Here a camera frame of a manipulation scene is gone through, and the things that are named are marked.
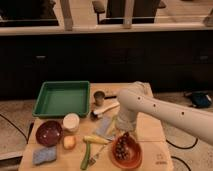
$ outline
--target black cabinet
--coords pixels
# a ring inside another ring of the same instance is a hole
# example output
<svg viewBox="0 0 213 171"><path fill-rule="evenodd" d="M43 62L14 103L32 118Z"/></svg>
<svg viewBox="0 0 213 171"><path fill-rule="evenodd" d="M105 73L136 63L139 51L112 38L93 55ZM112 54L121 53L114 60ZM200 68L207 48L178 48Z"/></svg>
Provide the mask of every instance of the black cabinet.
<svg viewBox="0 0 213 171"><path fill-rule="evenodd" d="M36 98L42 82L150 82L211 89L213 31L0 37L0 98Z"/></svg>

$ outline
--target terracotta bowl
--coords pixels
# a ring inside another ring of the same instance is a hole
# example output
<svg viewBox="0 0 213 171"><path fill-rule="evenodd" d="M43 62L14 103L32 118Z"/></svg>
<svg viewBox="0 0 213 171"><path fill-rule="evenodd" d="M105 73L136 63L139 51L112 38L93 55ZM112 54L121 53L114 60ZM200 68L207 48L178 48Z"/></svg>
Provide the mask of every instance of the terracotta bowl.
<svg viewBox="0 0 213 171"><path fill-rule="evenodd" d="M116 144L119 137L114 140L109 148L109 156L113 164L121 169L136 169L142 163L142 149L135 140L129 136L126 142L126 146L129 151L128 159L118 159L116 157Z"/></svg>
<svg viewBox="0 0 213 171"><path fill-rule="evenodd" d="M62 127L56 121L47 121L40 125L36 132L38 143L51 147L56 145L62 137Z"/></svg>

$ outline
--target small white container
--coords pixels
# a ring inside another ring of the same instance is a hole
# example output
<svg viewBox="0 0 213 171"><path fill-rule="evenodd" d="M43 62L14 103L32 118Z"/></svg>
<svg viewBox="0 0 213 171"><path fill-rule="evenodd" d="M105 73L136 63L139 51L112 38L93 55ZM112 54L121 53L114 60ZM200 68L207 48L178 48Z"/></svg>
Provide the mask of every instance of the small white container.
<svg viewBox="0 0 213 171"><path fill-rule="evenodd" d="M69 132L76 132L79 126L79 116L75 113L67 114L63 119L63 126Z"/></svg>

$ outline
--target black cable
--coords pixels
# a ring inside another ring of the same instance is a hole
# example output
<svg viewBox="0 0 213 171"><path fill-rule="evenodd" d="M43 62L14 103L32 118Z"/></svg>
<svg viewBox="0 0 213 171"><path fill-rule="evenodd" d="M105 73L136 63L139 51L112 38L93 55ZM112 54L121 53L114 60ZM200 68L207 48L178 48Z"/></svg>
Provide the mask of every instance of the black cable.
<svg viewBox="0 0 213 171"><path fill-rule="evenodd" d="M189 167L189 165L185 161L183 161L182 159L180 159L179 157L171 156L171 158L180 161L181 163L184 164L184 166L186 166L186 168L188 169L188 171L191 171L191 168Z"/></svg>
<svg viewBox="0 0 213 171"><path fill-rule="evenodd" d="M7 119L5 116L3 116L2 114L0 114L0 116L2 118L4 118L7 122L9 122L13 127L15 127L25 138L26 142L28 142L28 138L26 137L26 135L22 132L22 130L20 130L14 123L12 123L9 119Z"/></svg>
<svg viewBox="0 0 213 171"><path fill-rule="evenodd" d="M177 145L173 144L172 142L170 142L169 140L166 140L166 142L169 143L170 145L172 145L175 148L182 149L182 150L189 150L189 149L193 148L197 144L198 138L196 138L195 142L191 146L188 146L188 147L177 146Z"/></svg>

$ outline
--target green plastic tray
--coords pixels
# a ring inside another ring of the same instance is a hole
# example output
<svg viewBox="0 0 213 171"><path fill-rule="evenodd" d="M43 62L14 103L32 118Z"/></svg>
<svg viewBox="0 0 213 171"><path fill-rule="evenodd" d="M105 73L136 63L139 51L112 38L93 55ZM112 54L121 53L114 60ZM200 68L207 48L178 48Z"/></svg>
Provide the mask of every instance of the green plastic tray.
<svg viewBox="0 0 213 171"><path fill-rule="evenodd" d="M33 116L64 117L76 113L85 117L89 112L90 84L88 81L44 82L36 101Z"/></svg>

